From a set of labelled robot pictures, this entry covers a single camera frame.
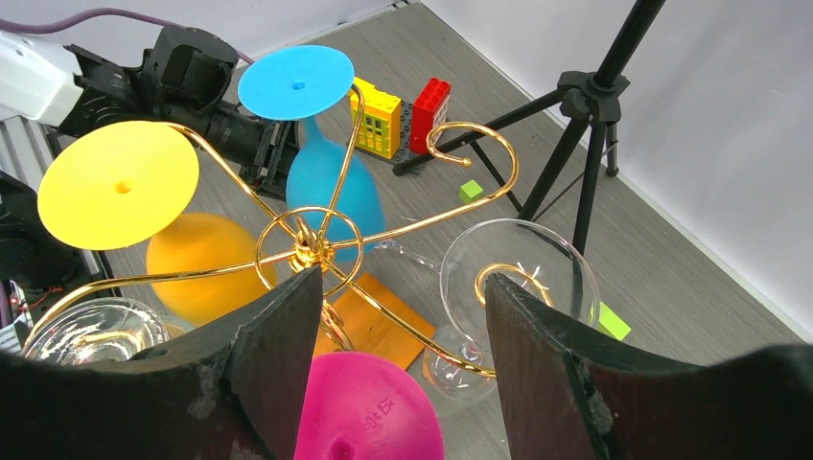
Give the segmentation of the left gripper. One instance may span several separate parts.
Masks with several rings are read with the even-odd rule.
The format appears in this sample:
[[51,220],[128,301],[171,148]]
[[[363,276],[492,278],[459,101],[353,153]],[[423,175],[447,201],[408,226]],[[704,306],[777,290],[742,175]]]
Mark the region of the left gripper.
[[250,117],[263,129],[254,158],[243,163],[239,176],[261,196],[286,200],[290,166],[300,151],[299,123]]

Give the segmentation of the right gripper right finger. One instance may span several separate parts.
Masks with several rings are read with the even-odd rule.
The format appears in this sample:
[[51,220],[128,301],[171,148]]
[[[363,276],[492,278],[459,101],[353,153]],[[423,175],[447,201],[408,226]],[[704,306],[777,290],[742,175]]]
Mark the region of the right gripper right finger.
[[808,459],[812,349],[702,366],[566,328],[526,389],[499,389],[514,459]]

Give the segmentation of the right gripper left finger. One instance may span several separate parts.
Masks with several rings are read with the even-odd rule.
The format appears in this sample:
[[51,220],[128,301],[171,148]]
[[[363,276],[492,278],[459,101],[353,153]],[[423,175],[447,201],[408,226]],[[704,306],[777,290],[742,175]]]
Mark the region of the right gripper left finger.
[[127,361],[1,356],[5,459],[290,459],[320,321],[306,269]]

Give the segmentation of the blue plastic goblet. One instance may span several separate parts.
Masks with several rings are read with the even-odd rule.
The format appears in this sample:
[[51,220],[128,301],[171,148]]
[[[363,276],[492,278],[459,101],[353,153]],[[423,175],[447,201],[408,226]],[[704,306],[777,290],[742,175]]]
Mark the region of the blue plastic goblet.
[[[350,90],[352,61],[321,45],[278,50],[250,64],[238,83],[240,102],[253,114],[274,121],[299,121],[306,134],[286,184],[289,209],[328,207],[347,148],[325,138],[318,115]],[[336,209],[352,220],[364,237],[385,230],[383,207],[374,178],[353,154]]]

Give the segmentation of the tall clear flute glass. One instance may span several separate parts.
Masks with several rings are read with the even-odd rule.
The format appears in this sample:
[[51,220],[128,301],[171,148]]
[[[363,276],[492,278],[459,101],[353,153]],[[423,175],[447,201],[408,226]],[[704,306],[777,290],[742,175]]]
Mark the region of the tall clear flute glass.
[[592,269],[566,239],[538,223],[477,223],[450,245],[439,268],[450,324],[434,336],[450,357],[427,350],[423,375],[443,414],[493,390],[518,392],[546,370],[546,351],[568,346],[566,328],[597,328]]

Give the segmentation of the gold wine glass rack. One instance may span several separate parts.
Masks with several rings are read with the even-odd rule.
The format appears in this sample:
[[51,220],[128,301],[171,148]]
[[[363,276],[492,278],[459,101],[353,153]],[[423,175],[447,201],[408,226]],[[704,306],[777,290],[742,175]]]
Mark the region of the gold wine glass rack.
[[270,216],[271,221],[263,230],[258,240],[255,242],[254,251],[250,261],[225,265],[221,267],[201,268],[196,270],[185,270],[158,274],[147,274],[126,278],[113,278],[91,282],[78,287],[59,299],[44,315],[33,325],[29,336],[26,338],[22,352],[29,353],[33,347],[35,337],[43,330],[49,328],[57,318],[83,297],[107,288],[121,288],[140,285],[155,285],[158,283],[169,283],[192,279],[202,279],[216,276],[223,276],[237,273],[243,270],[253,269],[258,280],[266,289],[272,289],[273,285],[266,277],[265,265],[285,261],[291,270],[298,273],[306,268],[317,266],[321,270],[329,270],[338,279],[335,287],[337,291],[350,288],[358,294],[362,300],[369,304],[376,311],[380,312],[389,321],[404,330],[414,339],[419,341],[425,348],[439,355],[450,364],[461,368],[467,372],[479,375],[488,379],[496,377],[495,369],[482,367],[465,361],[461,357],[452,354],[447,349],[440,346],[436,341],[420,332],[410,323],[398,316],[395,312],[385,307],[378,300],[372,297],[362,287],[355,278],[360,271],[364,257],[364,248],[367,244],[392,239],[421,228],[428,227],[440,221],[451,219],[476,208],[482,207],[495,201],[497,198],[507,195],[516,184],[520,162],[516,150],[510,142],[496,130],[473,122],[446,122],[430,130],[427,136],[427,145],[431,156],[435,159],[454,163],[461,167],[468,167],[470,159],[457,157],[441,151],[435,141],[440,134],[452,128],[468,128],[469,130],[494,139],[500,143],[507,151],[512,165],[512,171],[505,184],[493,193],[479,198],[471,203],[464,204],[450,211],[441,213],[422,220],[415,221],[410,225],[388,230],[372,236],[363,236],[356,223],[346,214],[337,209],[340,194],[343,189],[346,177],[350,170],[351,156],[353,148],[347,148],[344,159],[337,177],[337,184],[328,206],[314,206],[312,209],[322,213],[323,219],[318,230],[313,230],[303,219],[303,214],[309,212],[309,207],[299,207],[287,211],[283,214],[276,214],[267,204],[225,163],[220,154],[201,135],[187,126],[169,122],[151,122],[150,128],[158,131],[172,129],[186,138],[190,139],[196,146],[200,147],[208,154],[223,171],[235,182],[241,190],[251,198],[261,209]]

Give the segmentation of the pink plastic goblet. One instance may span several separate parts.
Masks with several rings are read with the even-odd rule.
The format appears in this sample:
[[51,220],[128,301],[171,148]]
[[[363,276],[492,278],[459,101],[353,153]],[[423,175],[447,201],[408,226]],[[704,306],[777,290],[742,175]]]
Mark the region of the pink plastic goblet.
[[312,360],[295,459],[443,459],[438,417],[392,362],[335,352]]

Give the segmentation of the orange plastic goblet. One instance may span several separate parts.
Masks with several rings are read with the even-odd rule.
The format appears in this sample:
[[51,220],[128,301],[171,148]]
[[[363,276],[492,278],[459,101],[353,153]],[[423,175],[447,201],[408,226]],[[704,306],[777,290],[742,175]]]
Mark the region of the orange plastic goblet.
[[181,132],[157,122],[98,128],[71,144],[45,173],[37,211],[58,240],[106,251],[148,244],[150,275],[249,262],[254,238],[219,215],[189,213],[197,153]]

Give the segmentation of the clear stemless wine glass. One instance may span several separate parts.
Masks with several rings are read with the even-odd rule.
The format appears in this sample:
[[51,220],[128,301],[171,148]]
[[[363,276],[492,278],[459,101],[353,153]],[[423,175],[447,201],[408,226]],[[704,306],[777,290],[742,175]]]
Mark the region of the clear stemless wine glass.
[[193,327],[164,308],[129,298],[82,302],[34,335],[23,357],[61,365],[125,361]]

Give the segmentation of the small clear wine glass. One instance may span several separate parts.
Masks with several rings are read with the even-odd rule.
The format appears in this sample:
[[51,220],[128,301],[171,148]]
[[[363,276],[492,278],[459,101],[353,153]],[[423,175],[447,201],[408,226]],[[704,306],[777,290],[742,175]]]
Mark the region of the small clear wine glass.
[[397,242],[381,241],[374,247],[375,250],[387,251],[388,253],[397,254],[402,258],[409,259],[410,261],[432,271],[433,273],[440,273],[440,264],[430,260],[420,254],[404,249],[402,245]]

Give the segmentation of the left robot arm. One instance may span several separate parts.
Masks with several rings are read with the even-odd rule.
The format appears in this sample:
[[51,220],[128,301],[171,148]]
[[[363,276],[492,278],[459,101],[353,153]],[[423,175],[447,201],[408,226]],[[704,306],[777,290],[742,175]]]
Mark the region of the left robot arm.
[[1,33],[1,105],[75,138],[133,120],[180,124],[201,135],[256,193],[283,200],[299,150],[295,122],[243,114],[225,100],[237,51],[194,28],[165,26],[137,67],[77,45]]

